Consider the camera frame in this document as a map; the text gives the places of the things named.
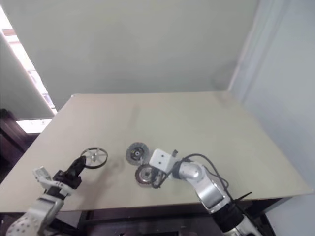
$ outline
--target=gear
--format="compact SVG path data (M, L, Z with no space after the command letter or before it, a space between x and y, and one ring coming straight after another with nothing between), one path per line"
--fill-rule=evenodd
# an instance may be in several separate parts
M151 186L157 176L158 169L150 166L149 164L139 166L135 172L136 181L140 184L140 186Z
M97 169L105 165L107 162L107 151L100 147L91 147L84 150L81 153L81 156L85 156L85 168L88 169Z
M133 143L126 151L126 160L133 166L140 166L149 162L150 151L144 143Z

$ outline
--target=table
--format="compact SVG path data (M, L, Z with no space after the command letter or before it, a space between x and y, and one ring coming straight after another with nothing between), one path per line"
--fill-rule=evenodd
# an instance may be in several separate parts
M89 147L107 150L106 165L84 170L62 210L154 207L197 203L188 183L170 179L141 188L125 160L133 142L184 157L202 153L229 181L234 198L271 199L312 193L259 123L228 92L76 94L0 185L0 212L23 212L43 189L32 169L54 175Z

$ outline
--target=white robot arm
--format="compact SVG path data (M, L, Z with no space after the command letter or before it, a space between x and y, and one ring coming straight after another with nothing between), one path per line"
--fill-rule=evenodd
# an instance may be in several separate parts
M107 152L99 147L85 150L64 172L59 170L53 178L44 167L35 169L35 179L45 189L43 195L28 211L13 222L6 236L49 236L57 235L48 230L49 224L56 218L67 196L81 184L79 176L84 168L97 169L107 161Z
M236 206L230 196L223 179L216 168L205 156L192 154L182 160L176 158L177 151L173 154L156 149L150 158L149 164L166 173L160 184L153 186L159 188L165 179L172 175L191 184L195 192L215 222L220 227L224 236L262 236L261 232ZM208 176L205 166L198 162L190 161L190 157L201 156L211 163L224 189Z

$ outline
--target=brake disc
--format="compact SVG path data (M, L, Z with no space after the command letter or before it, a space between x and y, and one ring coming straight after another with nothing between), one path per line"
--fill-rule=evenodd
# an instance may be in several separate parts
M140 166L149 163L150 151L144 143L133 143L126 151L126 160L129 164Z
M150 166L149 164L145 164L139 166L135 172L136 181L140 184L140 186L148 186L156 180L158 176L158 169Z

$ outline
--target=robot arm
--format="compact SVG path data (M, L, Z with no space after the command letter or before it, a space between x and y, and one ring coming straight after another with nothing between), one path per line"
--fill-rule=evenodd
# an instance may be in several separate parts
M65 172L59 170L53 179L44 167L34 170L35 178L46 191L21 218L12 223L6 235L44 235L44 230L62 208L64 199L80 185L79 174L85 168L85 162L85 156L79 157Z
M206 168L198 162L179 161L177 152L172 155L156 149L149 164L174 178L190 183L224 236L262 236L254 224L239 210L229 197L208 176Z

